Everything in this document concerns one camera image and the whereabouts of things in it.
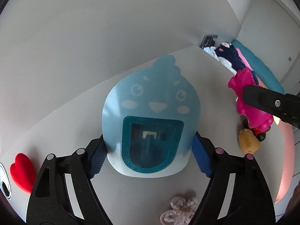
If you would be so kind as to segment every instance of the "magenta plastic toy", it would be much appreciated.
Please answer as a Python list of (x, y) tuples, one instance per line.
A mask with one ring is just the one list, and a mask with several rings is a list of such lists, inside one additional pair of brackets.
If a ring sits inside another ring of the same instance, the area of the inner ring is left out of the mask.
[(269, 113), (245, 104), (242, 94), (244, 88), (248, 85), (256, 85), (249, 68), (238, 71), (228, 82), (228, 87), (233, 89), (238, 97), (236, 109), (240, 115), (247, 117), (249, 128), (258, 128), (260, 131), (266, 131), (273, 123), (274, 118)]

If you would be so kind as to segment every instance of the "red toy car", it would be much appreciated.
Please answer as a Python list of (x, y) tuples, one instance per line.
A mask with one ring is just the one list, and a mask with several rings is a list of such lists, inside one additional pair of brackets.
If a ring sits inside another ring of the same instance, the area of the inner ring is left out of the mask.
[[(243, 121), (243, 125), (245, 129), (250, 129), (249, 125), (248, 125), (248, 119), (245, 119)], [(252, 132), (254, 134), (254, 136), (258, 139), (259, 142), (262, 142), (265, 140), (266, 138), (266, 132), (268, 132), (271, 129), (271, 126), (269, 126), (269, 128), (266, 131), (260, 131), (258, 128), (252, 128)]]

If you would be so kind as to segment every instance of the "tiled floor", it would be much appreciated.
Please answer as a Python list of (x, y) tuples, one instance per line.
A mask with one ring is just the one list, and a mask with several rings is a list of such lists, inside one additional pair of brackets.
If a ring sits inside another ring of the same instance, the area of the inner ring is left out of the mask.
[(287, 208), (287, 204), (289, 203), (294, 189), (299, 183), (300, 180), (300, 130), (297, 129), (294, 131), (294, 140), (295, 140), (295, 166), (294, 166), (294, 176), (292, 178), (291, 186), (283, 197), (281, 201), (274, 205), (275, 207), (275, 214), (276, 214), (276, 221), (278, 221), (282, 215), (285, 213)]

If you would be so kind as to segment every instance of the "navy blue plush toy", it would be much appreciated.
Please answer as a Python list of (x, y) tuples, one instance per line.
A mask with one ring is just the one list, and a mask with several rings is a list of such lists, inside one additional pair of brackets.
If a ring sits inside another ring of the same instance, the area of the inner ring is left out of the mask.
[[(218, 48), (215, 50), (218, 57), (223, 57), (231, 62), (231, 66), (235, 71), (243, 70), (246, 68), (246, 65), (239, 57), (239, 54), (236, 48), (230, 42), (221, 43)], [(252, 76), (255, 83), (258, 85), (258, 80), (254, 71), (252, 71)]]

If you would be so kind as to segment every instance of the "fabric flower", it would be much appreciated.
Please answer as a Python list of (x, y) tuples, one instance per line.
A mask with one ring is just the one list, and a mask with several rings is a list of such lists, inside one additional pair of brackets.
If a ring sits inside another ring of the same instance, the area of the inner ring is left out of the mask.
[(165, 211), (160, 216), (162, 225), (166, 223), (174, 223), (174, 225), (187, 225), (191, 221), (197, 209), (198, 200), (196, 197), (190, 198), (188, 201), (183, 197), (174, 197), (171, 200), (172, 209)]

